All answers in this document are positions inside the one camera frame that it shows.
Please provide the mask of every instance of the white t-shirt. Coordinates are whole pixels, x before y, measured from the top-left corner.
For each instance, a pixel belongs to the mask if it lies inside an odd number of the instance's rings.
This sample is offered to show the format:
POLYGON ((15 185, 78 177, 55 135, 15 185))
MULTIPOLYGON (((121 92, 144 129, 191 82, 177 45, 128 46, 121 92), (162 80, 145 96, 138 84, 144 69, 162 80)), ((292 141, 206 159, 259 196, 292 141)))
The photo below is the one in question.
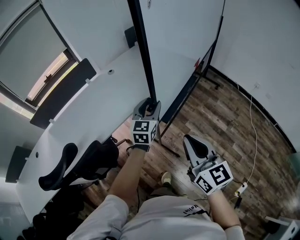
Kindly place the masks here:
POLYGON ((244 240, 242 228, 225 231, 202 207, 185 197, 149 199, 128 223, 128 206, 108 195, 67 240, 244 240))

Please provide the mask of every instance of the shoe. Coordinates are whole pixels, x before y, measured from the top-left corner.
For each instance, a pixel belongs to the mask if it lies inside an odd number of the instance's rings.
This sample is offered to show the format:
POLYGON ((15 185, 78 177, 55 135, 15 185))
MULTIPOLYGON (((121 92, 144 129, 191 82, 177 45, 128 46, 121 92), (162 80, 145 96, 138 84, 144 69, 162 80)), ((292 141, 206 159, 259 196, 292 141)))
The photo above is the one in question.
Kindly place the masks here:
POLYGON ((171 184, 172 175, 169 172, 165 172, 164 175, 161 177, 161 183, 170 183, 171 184))

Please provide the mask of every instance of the power strip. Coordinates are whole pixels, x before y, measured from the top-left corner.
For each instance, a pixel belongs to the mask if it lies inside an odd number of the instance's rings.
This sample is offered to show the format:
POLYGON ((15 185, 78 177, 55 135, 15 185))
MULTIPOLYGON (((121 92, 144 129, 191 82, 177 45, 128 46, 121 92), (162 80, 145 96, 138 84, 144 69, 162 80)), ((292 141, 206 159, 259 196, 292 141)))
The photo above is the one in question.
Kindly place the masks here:
POLYGON ((234 195, 236 197, 239 197, 246 190, 247 187, 248 187, 247 183, 244 182, 242 186, 240 186, 239 189, 235 191, 234 195))

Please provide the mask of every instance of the pants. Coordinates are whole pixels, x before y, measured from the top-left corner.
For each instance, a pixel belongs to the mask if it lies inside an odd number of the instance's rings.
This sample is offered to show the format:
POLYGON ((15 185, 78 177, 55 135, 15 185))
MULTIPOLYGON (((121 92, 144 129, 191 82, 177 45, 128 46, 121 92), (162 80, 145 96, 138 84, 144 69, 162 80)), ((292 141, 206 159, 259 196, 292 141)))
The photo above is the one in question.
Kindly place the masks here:
POLYGON ((176 196, 178 197, 178 194, 175 192, 172 185, 168 182, 164 183, 162 187, 155 189, 148 197, 147 199, 151 199, 154 197, 161 197, 161 196, 176 196))

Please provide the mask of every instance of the wall outlet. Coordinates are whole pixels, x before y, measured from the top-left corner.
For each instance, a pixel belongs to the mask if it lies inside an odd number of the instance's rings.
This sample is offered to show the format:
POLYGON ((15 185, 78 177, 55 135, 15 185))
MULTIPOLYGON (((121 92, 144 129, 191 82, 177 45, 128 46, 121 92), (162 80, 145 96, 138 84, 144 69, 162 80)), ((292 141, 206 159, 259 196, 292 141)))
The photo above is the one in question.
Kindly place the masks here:
POLYGON ((261 84, 259 82, 256 82, 254 84, 254 88, 259 89, 261 87, 261 84))
POLYGON ((247 187, 248 187, 247 183, 244 182, 242 186, 240 186, 239 189, 235 191, 234 195, 236 197, 239 197, 246 190, 247 187))

